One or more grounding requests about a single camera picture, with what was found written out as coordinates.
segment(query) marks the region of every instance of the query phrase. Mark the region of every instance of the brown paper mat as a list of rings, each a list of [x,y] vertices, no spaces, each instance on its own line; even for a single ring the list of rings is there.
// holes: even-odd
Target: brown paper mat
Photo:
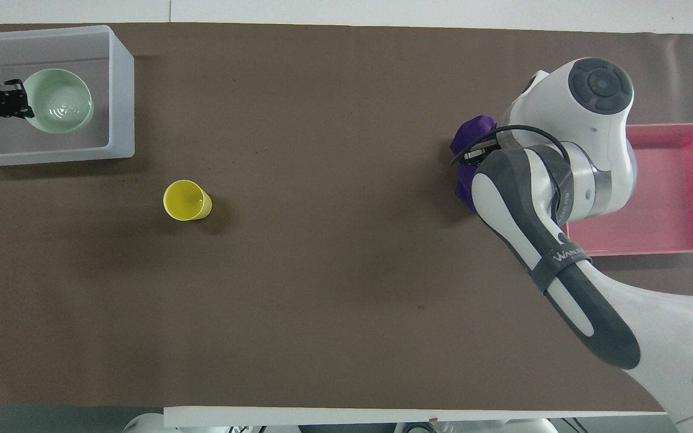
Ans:
[[[0,404],[659,410],[457,201],[446,146],[588,55],[629,72],[630,123],[693,121],[691,36],[112,27],[137,154],[0,168]],[[207,219],[165,214],[181,178]],[[693,255],[595,263],[693,293]]]

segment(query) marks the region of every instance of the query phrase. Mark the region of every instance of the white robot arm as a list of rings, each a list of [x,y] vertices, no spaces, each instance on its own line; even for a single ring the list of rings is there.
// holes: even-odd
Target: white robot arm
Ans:
[[[693,296],[606,277],[559,227],[621,209],[632,194],[635,157],[624,128],[632,98],[627,74],[601,58],[537,72],[484,137],[496,137],[499,150],[481,159],[472,198],[581,342],[635,378],[681,432],[693,433]],[[517,124],[556,140],[502,131]]]

